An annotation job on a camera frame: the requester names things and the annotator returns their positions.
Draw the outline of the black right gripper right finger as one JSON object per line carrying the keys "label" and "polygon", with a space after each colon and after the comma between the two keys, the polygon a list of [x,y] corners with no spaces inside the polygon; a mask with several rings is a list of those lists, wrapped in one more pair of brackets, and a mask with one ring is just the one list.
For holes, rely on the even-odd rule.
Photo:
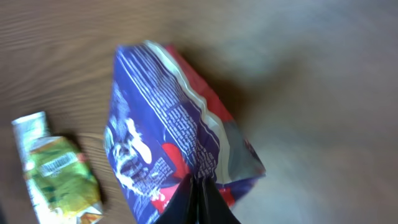
{"label": "black right gripper right finger", "polygon": [[198,222],[200,224],[240,224],[210,178],[200,181]]}

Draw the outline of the green yellow sachet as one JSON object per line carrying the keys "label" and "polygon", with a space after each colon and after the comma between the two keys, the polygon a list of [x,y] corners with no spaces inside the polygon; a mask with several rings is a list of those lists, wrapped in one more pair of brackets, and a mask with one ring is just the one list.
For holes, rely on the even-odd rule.
{"label": "green yellow sachet", "polygon": [[80,149],[51,135],[43,111],[17,118],[12,126],[39,223],[98,223],[103,217],[100,188]]}

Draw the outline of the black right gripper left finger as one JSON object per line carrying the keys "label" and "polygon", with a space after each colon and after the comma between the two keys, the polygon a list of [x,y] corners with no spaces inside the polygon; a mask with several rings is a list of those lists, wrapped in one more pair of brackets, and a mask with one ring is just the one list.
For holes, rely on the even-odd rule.
{"label": "black right gripper left finger", "polygon": [[192,175],[186,175],[155,224],[196,224],[197,184]]}

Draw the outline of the purple snack packet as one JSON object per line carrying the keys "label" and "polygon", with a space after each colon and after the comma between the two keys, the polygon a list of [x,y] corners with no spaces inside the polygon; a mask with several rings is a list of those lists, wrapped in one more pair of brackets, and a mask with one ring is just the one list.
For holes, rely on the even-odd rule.
{"label": "purple snack packet", "polygon": [[266,173],[206,81],[151,41],[116,49],[104,150],[138,223],[154,223],[186,175],[212,179],[233,206]]}

